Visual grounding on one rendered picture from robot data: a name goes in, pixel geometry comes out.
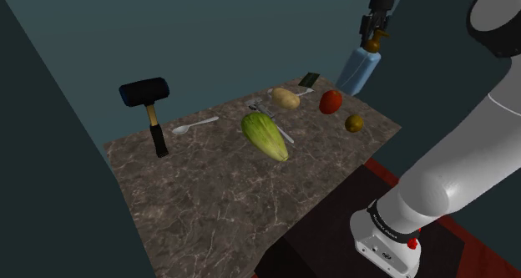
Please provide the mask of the tan potato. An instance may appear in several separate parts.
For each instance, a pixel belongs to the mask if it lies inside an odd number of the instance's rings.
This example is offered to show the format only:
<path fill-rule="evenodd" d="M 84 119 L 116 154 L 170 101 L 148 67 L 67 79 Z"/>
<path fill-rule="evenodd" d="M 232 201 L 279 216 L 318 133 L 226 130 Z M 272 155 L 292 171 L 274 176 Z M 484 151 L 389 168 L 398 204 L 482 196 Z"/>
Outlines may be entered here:
<path fill-rule="evenodd" d="M 274 88 L 271 91 L 272 102 L 283 109 L 297 109 L 300 106 L 300 98 L 284 88 Z"/>

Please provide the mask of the green leafy vegetable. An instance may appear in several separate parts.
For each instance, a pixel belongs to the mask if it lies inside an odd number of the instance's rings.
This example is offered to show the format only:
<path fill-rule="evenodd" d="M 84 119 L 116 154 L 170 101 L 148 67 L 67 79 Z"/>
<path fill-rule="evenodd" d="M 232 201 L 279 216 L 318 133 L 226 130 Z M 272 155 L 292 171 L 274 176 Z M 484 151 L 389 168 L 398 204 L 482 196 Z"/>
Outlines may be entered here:
<path fill-rule="evenodd" d="M 276 124 L 267 114 L 247 114 L 240 123 L 243 135 L 270 158 L 284 162 L 289 159 L 284 139 Z"/>

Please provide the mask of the blue soap bottle brown pump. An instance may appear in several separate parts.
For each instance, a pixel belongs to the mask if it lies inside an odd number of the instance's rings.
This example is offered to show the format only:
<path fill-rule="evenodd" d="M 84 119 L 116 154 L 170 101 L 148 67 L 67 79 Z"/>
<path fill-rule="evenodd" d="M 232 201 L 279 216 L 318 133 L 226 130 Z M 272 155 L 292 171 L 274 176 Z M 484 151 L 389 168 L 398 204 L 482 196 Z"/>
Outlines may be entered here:
<path fill-rule="evenodd" d="M 382 58 L 379 53 L 381 38 L 388 36 L 388 33 L 377 29 L 371 38 L 352 52 L 336 81 L 342 92 L 354 96 L 362 90 Z"/>

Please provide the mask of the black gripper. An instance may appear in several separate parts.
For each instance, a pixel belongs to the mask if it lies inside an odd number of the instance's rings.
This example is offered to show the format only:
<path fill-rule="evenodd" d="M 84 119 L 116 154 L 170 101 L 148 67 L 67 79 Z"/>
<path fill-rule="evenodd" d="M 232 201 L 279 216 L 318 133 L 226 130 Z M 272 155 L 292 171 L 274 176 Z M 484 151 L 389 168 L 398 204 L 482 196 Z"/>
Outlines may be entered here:
<path fill-rule="evenodd" d="M 379 30 L 387 29 L 387 25 L 392 17 L 388 11 L 393 9 L 394 3 L 395 0 L 370 0 L 368 7 L 371 11 L 367 15 L 362 16 L 359 28 L 361 47 L 366 44 L 375 28 Z"/>

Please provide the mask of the white plastic spoon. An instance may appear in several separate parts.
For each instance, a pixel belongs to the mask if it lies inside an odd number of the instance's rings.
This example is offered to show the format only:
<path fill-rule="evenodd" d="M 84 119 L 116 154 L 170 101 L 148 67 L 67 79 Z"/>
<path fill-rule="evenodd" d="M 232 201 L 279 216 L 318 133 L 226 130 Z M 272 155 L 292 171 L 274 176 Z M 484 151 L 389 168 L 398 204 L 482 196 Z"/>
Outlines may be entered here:
<path fill-rule="evenodd" d="M 207 124 L 207 123 L 211 123 L 211 122 L 214 122 L 216 120 L 218 120 L 219 117 L 218 116 L 214 116 L 212 118 L 209 118 L 209 119 L 203 119 L 201 121 L 198 121 L 198 122 L 195 122 L 195 123 L 192 123 L 192 124 L 187 124 L 187 125 L 181 125 L 179 127 L 176 127 L 172 130 L 172 133 L 173 134 L 184 134 L 186 133 L 190 127 L 192 126 L 196 126 L 196 125 L 199 125 L 199 124 Z"/>

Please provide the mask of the red tomato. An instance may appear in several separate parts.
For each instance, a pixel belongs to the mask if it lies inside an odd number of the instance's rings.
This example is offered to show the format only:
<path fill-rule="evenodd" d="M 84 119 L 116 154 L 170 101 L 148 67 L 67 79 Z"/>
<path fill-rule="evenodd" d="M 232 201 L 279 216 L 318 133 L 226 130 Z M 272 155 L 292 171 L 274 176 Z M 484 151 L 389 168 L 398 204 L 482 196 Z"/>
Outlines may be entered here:
<path fill-rule="evenodd" d="M 342 105 L 342 95 L 337 90 L 326 91 L 322 96 L 319 103 L 319 110 L 323 114 L 333 114 Z"/>

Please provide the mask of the brown-yellow round fruit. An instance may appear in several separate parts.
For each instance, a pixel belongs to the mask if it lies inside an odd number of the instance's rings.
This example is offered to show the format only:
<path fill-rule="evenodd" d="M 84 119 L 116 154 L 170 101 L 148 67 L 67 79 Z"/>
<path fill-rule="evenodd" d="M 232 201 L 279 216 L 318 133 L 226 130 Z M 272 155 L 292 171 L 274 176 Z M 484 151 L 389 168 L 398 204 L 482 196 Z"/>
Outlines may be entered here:
<path fill-rule="evenodd" d="M 350 115 L 345 120 L 345 129 L 351 133 L 356 133 L 363 128 L 364 121 L 358 114 Z"/>

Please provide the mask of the dark flat card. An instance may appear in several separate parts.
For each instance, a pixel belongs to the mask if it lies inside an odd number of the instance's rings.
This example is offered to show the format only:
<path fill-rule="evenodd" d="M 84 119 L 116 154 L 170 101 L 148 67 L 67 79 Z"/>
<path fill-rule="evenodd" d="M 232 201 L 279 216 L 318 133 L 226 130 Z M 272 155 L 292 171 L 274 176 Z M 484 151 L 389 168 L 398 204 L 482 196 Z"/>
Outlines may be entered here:
<path fill-rule="evenodd" d="M 319 73 L 307 73 L 306 76 L 299 82 L 299 86 L 311 88 L 319 77 Z"/>

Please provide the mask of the dark robot stand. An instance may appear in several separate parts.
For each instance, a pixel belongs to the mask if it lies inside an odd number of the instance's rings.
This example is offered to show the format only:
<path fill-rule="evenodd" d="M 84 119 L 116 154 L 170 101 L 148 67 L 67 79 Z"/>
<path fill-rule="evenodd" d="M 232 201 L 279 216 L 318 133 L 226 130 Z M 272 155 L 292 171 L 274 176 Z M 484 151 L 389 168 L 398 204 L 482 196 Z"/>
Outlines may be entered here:
<path fill-rule="evenodd" d="M 263 255 L 255 278 L 391 278 L 359 254 L 350 217 L 391 185 L 360 166 Z M 422 228 L 416 278 L 462 278 L 464 242 L 438 222 Z"/>

